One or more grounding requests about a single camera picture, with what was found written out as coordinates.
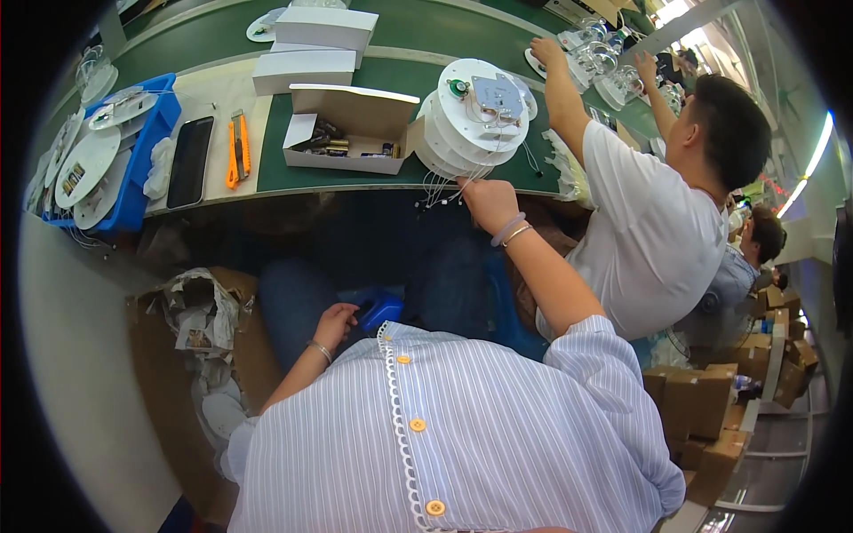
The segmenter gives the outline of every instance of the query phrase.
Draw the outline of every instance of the blue plastic tray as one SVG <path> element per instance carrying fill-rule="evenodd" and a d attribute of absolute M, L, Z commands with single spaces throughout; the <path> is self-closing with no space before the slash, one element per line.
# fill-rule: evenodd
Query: blue plastic tray
<path fill-rule="evenodd" d="M 168 73 L 134 85 L 141 85 L 145 90 L 171 90 L 174 83 L 175 74 Z M 109 96 L 87 107 L 85 118 L 88 119 L 92 113 L 97 111 L 107 98 Z M 151 150 L 160 140 L 171 135 L 180 115 L 181 104 L 177 102 L 174 93 L 163 94 L 157 98 L 157 102 L 148 113 L 148 120 L 136 134 L 136 144 L 131 149 L 131 160 L 127 164 L 125 180 L 121 183 L 119 198 L 116 200 L 113 209 L 93 230 L 112 233 L 116 231 L 138 231 L 142 227 L 142 218 L 145 216 L 145 208 L 148 207 L 148 197 L 142 193 L 142 185 L 148 179 L 148 171 L 151 170 Z M 72 219 L 51 220 L 44 214 L 42 214 L 42 219 L 60 228 L 72 228 L 74 226 Z"/>

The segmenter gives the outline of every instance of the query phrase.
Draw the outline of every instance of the blue plastic stool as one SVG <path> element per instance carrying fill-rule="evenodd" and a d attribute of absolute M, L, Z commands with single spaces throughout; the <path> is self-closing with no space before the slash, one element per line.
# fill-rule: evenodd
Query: blue plastic stool
<path fill-rule="evenodd" d="M 358 314 L 358 326 L 367 334 L 390 320 L 397 322 L 403 312 L 403 300 L 391 291 L 401 287 L 367 287 L 356 291 L 339 293 L 340 301 L 355 304 L 361 309 Z"/>
<path fill-rule="evenodd" d="M 484 264 L 495 323 L 495 330 L 490 332 L 491 341 L 512 348 L 528 359 L 542 362 L 550 343 L 542 336 L 527 331 L 519 321 L 503 261 L 502 253 L 490 252 Z"/>

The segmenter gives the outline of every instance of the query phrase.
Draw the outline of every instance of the smartphone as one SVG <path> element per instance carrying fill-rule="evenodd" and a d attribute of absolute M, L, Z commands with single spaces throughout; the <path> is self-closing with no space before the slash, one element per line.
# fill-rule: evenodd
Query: smartphone
<path fill-rule="evenodd" d="M 213 117 L 190 120 L 177 133 L 171 162 L 167 209 L 194 206 L 205 190 L 207 152 L 210 150 Z"/>

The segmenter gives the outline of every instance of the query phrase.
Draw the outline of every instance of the white cardboard box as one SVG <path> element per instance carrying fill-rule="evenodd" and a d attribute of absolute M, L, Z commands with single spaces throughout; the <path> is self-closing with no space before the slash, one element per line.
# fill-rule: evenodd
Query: white cardboard box
<path fill-rule="evenodd" d="M 349 85 L 355 70 L 353 50 L 295 50 L 261 55 L 252 81 L 257 96 L 282 95 L 290 84 Z"/>
<path fill-rule="evenodd" d="M 351 9 L 287 8 L 276 21 L 276 42 L 355 50 L 360 68 L 378 19 L 376 13 Z"/>
<path fill-rule="evenodd" d="M 423 137 L 423 119 L 409 124 L 415 106 L 421 102 L 417 96 L 324 84 L 292 84 L 290 90 L 293 116 L 281 147 L 287 166 L 396 175 L 415 149 L 417 139 Z M 292 149 L 311 139 L 317 117 L 340 128 L 350 142 L 349 153 L 358 156 L 333 157 Z M 381 153 L 386 142 L 399 144 L 401 157 L 360 157 L 362 153 Z"/>

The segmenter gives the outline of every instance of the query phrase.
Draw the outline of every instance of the silver bracelet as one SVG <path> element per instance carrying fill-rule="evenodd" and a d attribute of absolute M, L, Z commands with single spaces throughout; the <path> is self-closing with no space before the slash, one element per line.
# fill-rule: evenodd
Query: silver bracelet
<path fill-rule="evenodd" d="M 507 239 L 506 239 L 506 240 L 504 240 L 503 242 L 501 242 L 501 246 L 503 246 L 504 248 L 506 248 L 506 247 L 507 247 L 507 245 L 509 244 L 509 242 L 510 242 L 512 239 L 514 239 L 514 238 L 515 238 L 515 237 L 517 237 L 518 235 L 523 234 L 525 231 L 527 231 L 528 229 L 530 229 L 530 228 L 532 228 L 532 227 L 533 227 L 533 226 L 531 226 L 530 224 L 527 224 L 526 226 L 522 226 L 522 227 L 520 227 L 520 228 L 516 229 L 513 233 L 509 234 L 509 237 L 507 237 Z"/>
<path fill-rule="evenodd" d="M 321 345 L 320 343 L 318 343 L 314 339 L 309 340 L 308 342 L 306 342 L 306 344 L 308 346 L 314 346 L 319 351 L 321 351 L 322 354 L 324 356 L 326 356 L 326 358 L 328 359 L 328 364 L 332 364 L 332 354 L 329 352 L 329 350 L 326 350 L 326 346 Z"/>

